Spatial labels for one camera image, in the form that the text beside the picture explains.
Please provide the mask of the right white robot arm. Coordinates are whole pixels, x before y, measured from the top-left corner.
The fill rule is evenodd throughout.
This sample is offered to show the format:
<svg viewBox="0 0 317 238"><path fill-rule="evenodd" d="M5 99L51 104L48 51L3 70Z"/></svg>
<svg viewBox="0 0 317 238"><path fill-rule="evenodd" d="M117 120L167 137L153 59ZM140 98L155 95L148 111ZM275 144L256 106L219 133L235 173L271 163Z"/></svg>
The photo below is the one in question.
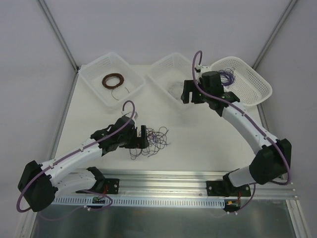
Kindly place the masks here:
<svg viewBox="0 0 317 238"><path fill-rule="evenodd" d="M233 196L241 186L249 184L278 184L279 176L290 175L292 145L289 140L278 139L258 125L247 114L240 99L224 90L217 71L204 72L199 79L185 80L181 100L184 104L207 103L242 135L255 155L250 165L223 176L214 189L218 195Z"/></svg>

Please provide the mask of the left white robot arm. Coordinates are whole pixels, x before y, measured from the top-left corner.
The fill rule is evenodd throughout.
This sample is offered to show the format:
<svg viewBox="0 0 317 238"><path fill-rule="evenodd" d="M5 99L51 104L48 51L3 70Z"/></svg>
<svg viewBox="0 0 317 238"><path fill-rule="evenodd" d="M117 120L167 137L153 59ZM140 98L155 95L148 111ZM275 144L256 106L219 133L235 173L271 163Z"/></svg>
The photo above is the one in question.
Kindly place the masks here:
<svg viewBox="0 0 317 238"><path fill-rule="evenodd" d="M95 131L78 148L64 156L40 164L29 162L18 183L20 195L16 209L20 213L28 211L20 207L22 199L29 204L30 210L40 212L65 194L91 192L105 195L110 186L99 169L88 167L80 173L75 173L75 170L118 148L145 149L148 146L147 127L137 128L133 119L122 116L114 124Z"/></svg>

